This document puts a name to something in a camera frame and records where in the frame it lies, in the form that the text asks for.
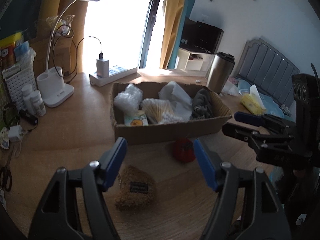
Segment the steel travel tumbler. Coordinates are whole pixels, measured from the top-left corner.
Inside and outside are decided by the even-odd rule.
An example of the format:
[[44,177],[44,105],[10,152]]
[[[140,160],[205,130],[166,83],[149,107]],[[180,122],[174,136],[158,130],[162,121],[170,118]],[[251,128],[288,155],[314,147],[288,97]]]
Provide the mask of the steel travel tumbler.
[[217,52],[207,72],[207,88],[220,94],[235,65],[233,55]]

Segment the clear plastic bag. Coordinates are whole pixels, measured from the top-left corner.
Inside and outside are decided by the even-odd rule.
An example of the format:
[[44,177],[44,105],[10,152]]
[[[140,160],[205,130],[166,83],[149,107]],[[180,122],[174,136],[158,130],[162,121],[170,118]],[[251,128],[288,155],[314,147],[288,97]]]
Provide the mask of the clear plastic bag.
[[221,90],[221,94],[223,95],[231,95],[231,96],[240,96],[238,87],[231,83],[231,81],[227,80],[223,89]]

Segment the brown lamp carton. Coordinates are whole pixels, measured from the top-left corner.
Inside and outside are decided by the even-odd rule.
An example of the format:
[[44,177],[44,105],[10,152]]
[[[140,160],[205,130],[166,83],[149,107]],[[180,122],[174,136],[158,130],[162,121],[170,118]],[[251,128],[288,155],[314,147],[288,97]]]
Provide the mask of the brown lamp carton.
[[[30,47],[36,52],[33,62],[35,77],[45,72],[48,43],[49,39],[44,39],[30,44]],[[60,37],[54,47],[55,65],[62,68],[63,74],[71,72],[71,44],[70,38]]]

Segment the white pill bottle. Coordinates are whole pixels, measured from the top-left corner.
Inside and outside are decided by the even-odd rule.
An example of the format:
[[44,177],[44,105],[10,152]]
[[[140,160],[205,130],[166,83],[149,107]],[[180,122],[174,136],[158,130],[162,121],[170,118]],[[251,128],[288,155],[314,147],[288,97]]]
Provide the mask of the white pill bottle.
[[30,99],[38,116],[44,116],[46,114],[46,107],[42,100],[42,96],[39,90],[35,90],[30,94]]
[[23,102],[26,107],[26,110],[29,114],[35,115],[35,109],[33,107],[33,103],[31,101],[31,93],[33,92],[33,87],[31,84],[27,84],[22,87],[21,89],[22,95],[23,95]]

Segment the white plastic basket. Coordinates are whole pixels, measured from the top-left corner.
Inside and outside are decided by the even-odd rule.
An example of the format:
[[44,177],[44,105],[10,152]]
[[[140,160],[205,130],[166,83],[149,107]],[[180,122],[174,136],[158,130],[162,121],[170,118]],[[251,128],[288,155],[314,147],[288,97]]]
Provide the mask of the white plastic basket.
[[37,90],[33,67],[27,67],[17,74],[5,79],[5,83],[11,100],[16,105],[17,110],[25,110],[26,107],[23,101],[22,87],[30,84],[32,90]]

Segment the dark grey cloth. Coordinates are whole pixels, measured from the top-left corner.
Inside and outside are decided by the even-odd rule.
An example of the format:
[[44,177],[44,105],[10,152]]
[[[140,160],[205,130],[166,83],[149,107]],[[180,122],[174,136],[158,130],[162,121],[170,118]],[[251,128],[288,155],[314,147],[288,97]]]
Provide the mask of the dark grey cloth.
[[214,117],[212,101],[208,90],[200,89],[193,98],[193,119],[210,119]]

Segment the white power strip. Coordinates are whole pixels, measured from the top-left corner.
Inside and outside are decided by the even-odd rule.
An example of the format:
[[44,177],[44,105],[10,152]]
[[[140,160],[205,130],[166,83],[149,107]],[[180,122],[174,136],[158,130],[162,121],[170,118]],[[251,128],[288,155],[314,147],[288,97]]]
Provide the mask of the white power strip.
[[109,83],[113,83],[119,79],[135,74],[137,68],[125,69],[120,66],[111,67],[108,77],[99,77],[97,73],[89,74],[89,81],[91,85],[102,87]]

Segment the brown plush pouch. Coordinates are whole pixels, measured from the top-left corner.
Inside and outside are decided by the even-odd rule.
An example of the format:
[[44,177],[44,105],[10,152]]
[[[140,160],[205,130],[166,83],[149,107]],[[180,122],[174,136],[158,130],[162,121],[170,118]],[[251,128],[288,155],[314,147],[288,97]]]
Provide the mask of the brown plush pouch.
[[132,166],[125,166],[118,174],[120,191],[114,199],[118,210],[141,210],[156,198],[156,183],[151,175]]

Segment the bag of cotton balls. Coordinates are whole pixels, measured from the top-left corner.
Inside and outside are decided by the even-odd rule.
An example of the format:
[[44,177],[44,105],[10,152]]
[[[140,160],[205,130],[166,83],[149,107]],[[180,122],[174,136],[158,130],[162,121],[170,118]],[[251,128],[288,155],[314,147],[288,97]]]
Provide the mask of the bag of cotton balls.
[[[50,26],[50,28],[53,28],[58,16],[50,16],[46,18],[46,23]],[[63,15],[57,22],[55,31],[57,31],[59,34],[65,34],[69,35],[71,31],[71,23],[74,20],[75,15]]]

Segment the white bubble wrap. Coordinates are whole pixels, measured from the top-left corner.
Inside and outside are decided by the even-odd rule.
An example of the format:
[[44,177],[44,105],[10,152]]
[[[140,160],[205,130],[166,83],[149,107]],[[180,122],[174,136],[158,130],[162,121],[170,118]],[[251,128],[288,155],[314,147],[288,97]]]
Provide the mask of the white bubble wrap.
[[114,105],[127,115],[138,112],[143,100],[143,91],[133,84],[129,84],[124,91],[118,93],[114,99]]

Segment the white tv cabinet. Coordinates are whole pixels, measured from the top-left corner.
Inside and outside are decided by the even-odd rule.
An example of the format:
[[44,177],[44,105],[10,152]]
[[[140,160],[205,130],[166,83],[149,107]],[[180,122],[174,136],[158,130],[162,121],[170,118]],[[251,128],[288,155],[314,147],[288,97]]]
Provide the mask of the white tv cabinet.
[[195,52],[179,48],[175,69],[206,72],[210,68],[213,58],[214,54]]

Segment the bag of cotton swabs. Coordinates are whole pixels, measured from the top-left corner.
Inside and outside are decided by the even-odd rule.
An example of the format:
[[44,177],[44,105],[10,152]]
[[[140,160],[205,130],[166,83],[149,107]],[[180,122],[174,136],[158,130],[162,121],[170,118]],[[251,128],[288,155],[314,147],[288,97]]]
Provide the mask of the bag of cotton swabs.
[[152,124],[164,125],[183,122],[183,118],[174,113],[168,100],[144,99],[141,107]]

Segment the yellow tissue pack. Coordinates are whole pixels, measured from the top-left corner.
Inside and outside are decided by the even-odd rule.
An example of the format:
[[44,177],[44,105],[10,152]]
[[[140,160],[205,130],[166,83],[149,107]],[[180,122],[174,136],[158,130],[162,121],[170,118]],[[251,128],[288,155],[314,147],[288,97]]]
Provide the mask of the yellow tissue pack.
[[253,115],[264,115],[266,107],[259,95],[256,85],[249,88],[249,93],[242,96],[240,103]]

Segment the red plush toy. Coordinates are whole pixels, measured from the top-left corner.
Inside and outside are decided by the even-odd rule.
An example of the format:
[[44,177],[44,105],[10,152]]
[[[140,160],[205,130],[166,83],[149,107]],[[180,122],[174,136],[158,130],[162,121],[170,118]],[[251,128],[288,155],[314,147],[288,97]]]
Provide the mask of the red plush toy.
[[193,142],[187,138],[175,140],[171,146],[171,155],[179,163],[193,162],[196,159]]

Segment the white usb charger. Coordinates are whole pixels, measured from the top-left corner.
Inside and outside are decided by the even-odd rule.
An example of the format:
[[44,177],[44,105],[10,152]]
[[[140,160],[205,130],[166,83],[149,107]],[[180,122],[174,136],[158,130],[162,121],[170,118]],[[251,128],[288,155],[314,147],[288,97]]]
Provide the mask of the white usb charger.
[[97,76],[102,78],[109,77],[109,60],[103,58],[102,52],[97,59]]

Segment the cartoon tissue packet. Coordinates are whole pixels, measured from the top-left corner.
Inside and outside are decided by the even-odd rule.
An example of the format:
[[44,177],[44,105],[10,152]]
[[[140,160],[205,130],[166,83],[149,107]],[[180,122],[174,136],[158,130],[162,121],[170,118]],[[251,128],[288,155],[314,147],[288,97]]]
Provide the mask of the cartoon tissue packet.
[[147,116],[143,111],[138,112],[135,116],[124,115],[124,124],[128,127],[149,125]]

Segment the brown cardboard box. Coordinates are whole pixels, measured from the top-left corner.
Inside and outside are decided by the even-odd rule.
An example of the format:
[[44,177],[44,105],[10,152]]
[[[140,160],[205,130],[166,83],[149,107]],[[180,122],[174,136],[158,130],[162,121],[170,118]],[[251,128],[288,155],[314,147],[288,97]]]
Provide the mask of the brown cardboard box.
[[232,111],[223,103],[218,94],[209,90],[211,97],[213,118],[196,119],[189,122],[175,124],[149,124],[147,126],[126,126],[124,114],[114,105],[114,99],[118,93],[125,90],[128,83],[115,82],[111,90],[111,123],[114,137],[123,137],[128,145],[153,144],[166,141],[174,141],[178,138],[194,138],[203,135],[214,134],[220,131],[222,126],[232,118]]

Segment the black television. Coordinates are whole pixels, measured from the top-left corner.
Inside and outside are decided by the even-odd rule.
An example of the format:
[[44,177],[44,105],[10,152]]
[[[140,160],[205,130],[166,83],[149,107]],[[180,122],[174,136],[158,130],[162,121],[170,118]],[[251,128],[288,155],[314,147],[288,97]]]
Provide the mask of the black television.
[[216,26],[186,18],[180,48],[193,52],[215,54],[223,33],[224,31]]

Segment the grey bed headboard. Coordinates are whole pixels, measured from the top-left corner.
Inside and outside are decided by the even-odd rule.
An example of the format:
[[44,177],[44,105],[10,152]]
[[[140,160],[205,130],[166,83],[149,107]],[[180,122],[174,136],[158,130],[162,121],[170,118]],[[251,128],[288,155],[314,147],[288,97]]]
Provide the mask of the grey bed headboard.
[[275,103],[290,107],[293,103],[291,77],[300,70],[263,39],[246,42],[239,61],[237,77],[256,85],[259,92]]

